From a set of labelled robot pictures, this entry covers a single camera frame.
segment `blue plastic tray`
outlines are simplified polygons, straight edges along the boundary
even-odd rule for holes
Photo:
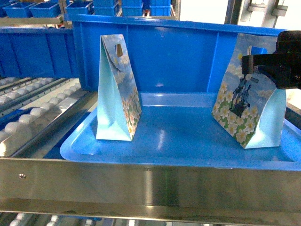
[[[93,0],[93,5],[96,7],[114,7],[118,0]]]
[[[150,6],[151,16],[170,16],[170,6]]]
[[[68,14],[93,14],[93,2],[75,1],[66,7]]]
[[[123,16],[142,16],[142,13],[143,13],[143,3],[138,7],[122,6]]]
[[[132,142],[96,140],[95,109],[63,143],[62,157],[110,164],[301,171],[301,132],[288,122],[280,147],[244,150],[211,116],[216,94],[141,97],[143,112]]]
[[[102,16],[116,16],[119,12],[119,4],[117,3],[114,7],[96,7],[94,6],[95,15]]]
[[[41,2],[29,8],[33,17],[57,17],[61,14],[58,3]]]
[[[11,18],[32,17],[29,7],[36,5],[35,2],[18,2],[4,7],[6,14]]]

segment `light blue bag side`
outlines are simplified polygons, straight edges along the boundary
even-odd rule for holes
[[[130,140],[121,96],[101,40],[96,139]]]

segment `metal shelf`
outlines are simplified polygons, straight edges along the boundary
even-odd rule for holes
[[[0,25],[21,25],[21,24],[61,24],[63,22],[63,15],[53,18],[0,18]]]

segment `blue storage bin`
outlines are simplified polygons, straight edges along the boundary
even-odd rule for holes
[[[93,2],[75,1],[66,7],[68,14],[93,14]]]
[[[122,0],[122,7],[139,7],[141,3],[142,0]]]
[[[217,92],[238,33],[283,31],[230,24],[67,15],[72,21],[82,88],[98,90],[101,35],[123,34],[139,91]]]
[[[143,3],[139,7],[122,6],[123,16],[142,16],[142,13],[143,13]]]
[[[10,3],[2,3],[0,4],[0,17],[6,17],[6,11],[4,10],[4,7],[9,6]]]
[[[114,7],[118,3],[118,0],[93,0],[95,7]]]
[[[59,4],[53,2],[42,2],[31,6],[29,10],[32,12],[33,17],[57,17],[61,14]]]
[[[32,17],[29,7],[36,5],[35,2],[18,2],[4,7],[6,14],[11,18]]]
[[[8,6],[10,4],[16,3],[17,0],[0,0],[0,6]]]
[[[150,0],[151,6],[170,6],[170,0]]]
[[[119,12],[118,3],[114,7],[96,7],[94,6],[95,15],[101,16],[116,16]]]
[[[72,29],[0,27],[0,47],[3,77],[79,76]]]
[[[170,16],[170,6],[150,6],[151,16]]]
[[[150,9],[150,0],[142,0],[143,9]]]

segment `gift bag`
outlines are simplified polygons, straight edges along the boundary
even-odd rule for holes
[[[244,148],[279,146],[286,108],[285,90],[266,75],[242,74],[241,58],[273,53],[277,37],[239,34],[222,80],[213,117]]]
[[[103,35],[96,139],[133,140],[141,115],[134,74],[123,35]]]

